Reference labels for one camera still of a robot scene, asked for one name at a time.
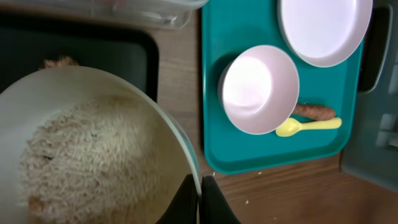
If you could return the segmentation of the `white bowl with rice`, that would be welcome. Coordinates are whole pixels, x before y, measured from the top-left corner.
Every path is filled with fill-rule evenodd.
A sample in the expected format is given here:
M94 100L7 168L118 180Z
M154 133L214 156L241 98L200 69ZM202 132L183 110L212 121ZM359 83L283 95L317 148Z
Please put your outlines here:
M39 70L1 93L2 223L198 223L182 127L102 70Z

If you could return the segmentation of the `pink bowl with food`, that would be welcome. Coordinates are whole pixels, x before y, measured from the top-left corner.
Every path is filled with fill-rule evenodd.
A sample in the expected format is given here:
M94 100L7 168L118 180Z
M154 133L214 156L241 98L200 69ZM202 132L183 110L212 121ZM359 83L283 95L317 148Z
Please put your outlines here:
M245 50L223 70L218 99L240 131L261 135L276 130L292 114L300 79L292 58L272 45Z

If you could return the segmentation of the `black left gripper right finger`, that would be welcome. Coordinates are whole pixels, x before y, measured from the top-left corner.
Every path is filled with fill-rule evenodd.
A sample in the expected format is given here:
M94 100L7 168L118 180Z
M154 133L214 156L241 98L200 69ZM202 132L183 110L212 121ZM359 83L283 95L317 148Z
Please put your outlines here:
M240 224L213 176L201 180L201 224Z

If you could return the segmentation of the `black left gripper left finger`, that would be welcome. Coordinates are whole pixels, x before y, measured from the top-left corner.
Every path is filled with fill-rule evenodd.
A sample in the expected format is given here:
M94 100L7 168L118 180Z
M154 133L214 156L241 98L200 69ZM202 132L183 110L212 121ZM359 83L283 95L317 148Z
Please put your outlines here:
M174 195L165 213L156 224L196 224L198 194L195 181L188 174Z

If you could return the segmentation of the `orange carrot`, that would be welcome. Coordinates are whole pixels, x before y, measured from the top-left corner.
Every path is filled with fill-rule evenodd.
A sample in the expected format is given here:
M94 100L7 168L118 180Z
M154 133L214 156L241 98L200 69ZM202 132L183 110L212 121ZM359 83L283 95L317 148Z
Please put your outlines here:
M297 104L292 114L315 121L328 121L335 117L335 110L322 105Z

